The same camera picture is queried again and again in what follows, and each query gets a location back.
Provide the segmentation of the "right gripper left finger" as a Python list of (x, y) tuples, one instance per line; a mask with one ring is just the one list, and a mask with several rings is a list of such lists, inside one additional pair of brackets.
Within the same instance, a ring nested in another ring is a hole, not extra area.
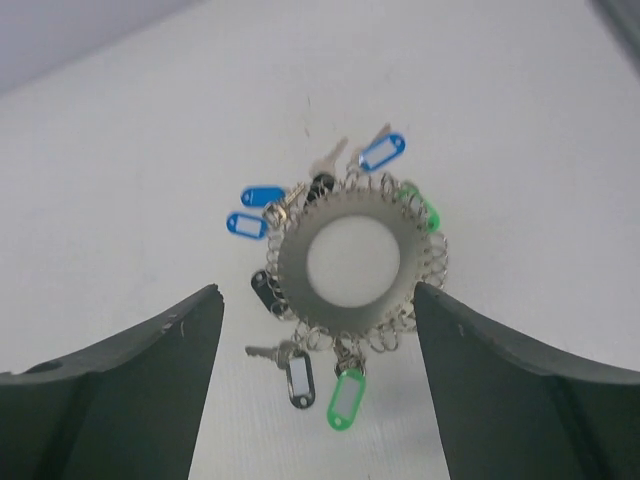
[(82, 350), (2, 373), (2, 478), (188, 478), (223, 315), (210, 284)]

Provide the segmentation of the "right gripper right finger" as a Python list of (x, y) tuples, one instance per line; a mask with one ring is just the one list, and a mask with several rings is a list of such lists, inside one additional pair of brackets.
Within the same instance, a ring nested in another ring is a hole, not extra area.
[(414, 312), (451, 478), (638, 478), (638, 372), (547, 345), (430, 284), (417, 284)]

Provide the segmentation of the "metal disc keyring organizer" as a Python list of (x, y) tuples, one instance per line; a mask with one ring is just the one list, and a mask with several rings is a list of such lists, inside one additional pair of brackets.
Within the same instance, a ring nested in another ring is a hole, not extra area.
[(305, 207), (311, 183), (269, 206), (266, 272), (293, 341), (312, 351), (396, 350), (416, 329), (414, 289), (445, 285), (449, 245), (397, 196), (389, 173), (356, 174)]

